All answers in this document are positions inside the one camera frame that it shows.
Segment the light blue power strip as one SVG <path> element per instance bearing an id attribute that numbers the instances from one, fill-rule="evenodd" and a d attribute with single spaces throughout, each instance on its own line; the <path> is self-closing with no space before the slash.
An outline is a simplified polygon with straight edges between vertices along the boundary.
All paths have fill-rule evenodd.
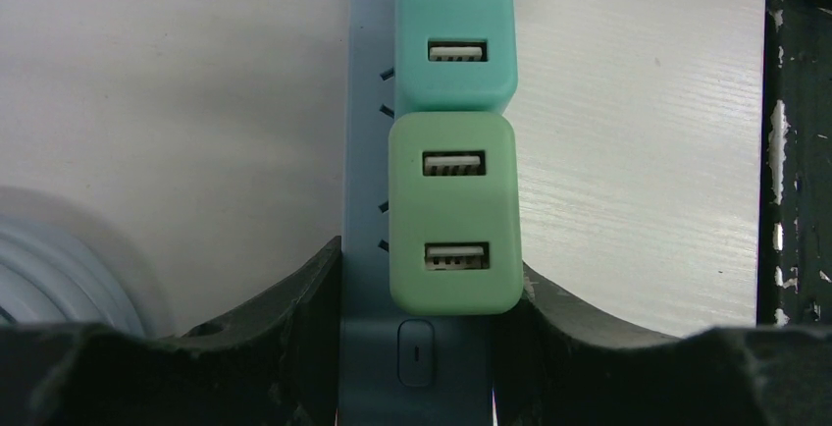
<path id="1" fill-rule="evenodd" d="M 488 320 L 411 316 L 391 299 L 394 0 L 348 7 L 338 423 L 489 425 Z"/>

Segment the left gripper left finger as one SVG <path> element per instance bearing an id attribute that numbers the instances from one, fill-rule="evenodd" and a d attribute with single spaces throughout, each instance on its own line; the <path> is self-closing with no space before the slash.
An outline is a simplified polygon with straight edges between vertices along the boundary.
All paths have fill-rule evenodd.
<path id="1" fill-rule="evenodd" d="M 332 425 L 339 239 L 282 281 L 178 337 L 95 323 L 1 330 L 5 425 Z"/>

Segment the green adapter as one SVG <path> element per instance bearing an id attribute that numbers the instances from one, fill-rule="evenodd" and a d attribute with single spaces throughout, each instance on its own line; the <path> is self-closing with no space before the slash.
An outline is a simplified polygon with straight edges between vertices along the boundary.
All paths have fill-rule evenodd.
<path id="1" fill-rule="evenodd" d="M 409 314 L 495 315 L 523 291 L 515 133 L 493 112 L 420 112 L 389 135 L 390 294 Z"/>

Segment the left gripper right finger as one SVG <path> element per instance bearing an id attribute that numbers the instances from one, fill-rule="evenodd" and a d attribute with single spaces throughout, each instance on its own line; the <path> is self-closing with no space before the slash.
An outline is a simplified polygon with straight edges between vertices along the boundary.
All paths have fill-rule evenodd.
<path id="1" fill-rule="evenodd" d="M 717 327 L 678 339 L 532 269 L 493 320 L 502 425 L 827 425 L 827 327 Z"/>

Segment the teal adapter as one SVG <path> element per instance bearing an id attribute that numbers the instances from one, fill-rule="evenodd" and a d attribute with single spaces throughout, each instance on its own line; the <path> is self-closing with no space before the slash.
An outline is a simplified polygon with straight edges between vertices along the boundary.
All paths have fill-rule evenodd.
<path id="1" fill-rule="evenodd" d="M 518 84 L 514 0 L 394 0 L 394 110 L 502 113 Z"/>

